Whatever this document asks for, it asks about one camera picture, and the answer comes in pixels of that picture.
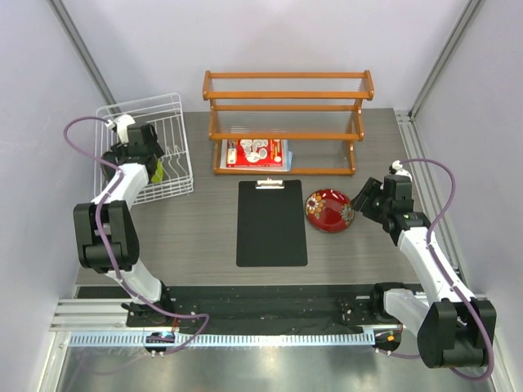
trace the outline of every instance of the red plate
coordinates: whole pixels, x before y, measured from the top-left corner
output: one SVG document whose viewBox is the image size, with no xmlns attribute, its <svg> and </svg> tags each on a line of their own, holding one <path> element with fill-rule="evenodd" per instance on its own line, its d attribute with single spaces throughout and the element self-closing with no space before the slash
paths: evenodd
<svg viewBox="0 0 523 392">
<path fill-rule="evenodd" d="M 305 215 L 316 228 L 328 233 L 346 229 L 354 219 L 351 200 L 334 189 L 320 189 L 309 196 Z"/>
</svg>

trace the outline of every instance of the book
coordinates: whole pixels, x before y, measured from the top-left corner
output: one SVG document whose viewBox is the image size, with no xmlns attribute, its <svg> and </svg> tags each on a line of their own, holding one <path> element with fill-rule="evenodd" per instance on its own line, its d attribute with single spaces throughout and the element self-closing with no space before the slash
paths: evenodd
<svg viewBox="0 0 523 392">
<path fill-rule="evenodd" d="M 287 140 L 236 139 L 221 145 L 220 168 L 288 172 L 292 160 Z"/>
</svg>

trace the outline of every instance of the white wire dish rack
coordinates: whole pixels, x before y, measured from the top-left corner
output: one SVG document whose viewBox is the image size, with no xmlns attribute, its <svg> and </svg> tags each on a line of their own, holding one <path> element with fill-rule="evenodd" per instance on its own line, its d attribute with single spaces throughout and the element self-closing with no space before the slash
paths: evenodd
<svg viewBox="0 0 523 392">
<path fill-rule="evenodd" d="M 121 114 L 130 114 L 137 124 L 149 123 L 158 134 L 164 156 L 160 162 L 163 179 L 148 184 L 136 198 L 135 204 L 188 194 L 194 190 L 193 170 L 187 147 L 186 127 L 183 122 L 180 95 L 177 93 L 133 100 L 116 105 L 103 106 L 96 111 L 97 117 L 115 119 Z M 96 122 L 95 155 L 101 157 L 117 141 L 102 122 Z M 101 165 L 95 163 L 94 194 L 97 196 L 107 185 Z"/>
</svg>

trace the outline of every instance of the gray wooden tabletop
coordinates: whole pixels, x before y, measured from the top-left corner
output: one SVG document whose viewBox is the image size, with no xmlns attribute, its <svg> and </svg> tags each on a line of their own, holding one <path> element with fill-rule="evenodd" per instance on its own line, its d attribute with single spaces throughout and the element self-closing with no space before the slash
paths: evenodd
<svg viewBox="0 0 523 392">
<path fill-rule="evenodd" d="M 356 175 L 286 176 L 302 180 L 303 200 L 322 188 L 334 188 L 353 198 L 370 176 L 382 180 L 392 161 L 406 158 L 392 109 L 367 109 L 363 117 L 366 133 L 364 141 L 355 144 Z M 262 177 L 212 174 L 208 113 L 187 113 L 185 123 L 194 192 L 132 208 L 141 259 L 167 285 L 418 282 L 388 234 L 360 214 L 337 234 L 319 232 L 306 222 L 309 264 L 305 267 L 236 266 L 238 182 Z M 340 142 L 293 142 L 290 148 L 298 166 L 342 163 Z M 114 284 L 84 269 L 77 283 Z"/>
</svg>

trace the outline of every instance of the red book cover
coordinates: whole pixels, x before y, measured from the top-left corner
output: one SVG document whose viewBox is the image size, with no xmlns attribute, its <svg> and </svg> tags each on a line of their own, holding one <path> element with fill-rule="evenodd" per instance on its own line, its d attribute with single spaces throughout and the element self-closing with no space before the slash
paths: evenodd
<svg viewBox="0 0 523 392">
<path fill-rule="evenodd" d="M 227 167 L 283 167 L 287 153 L 282 140 L 228 140 Z"/>
</svg>

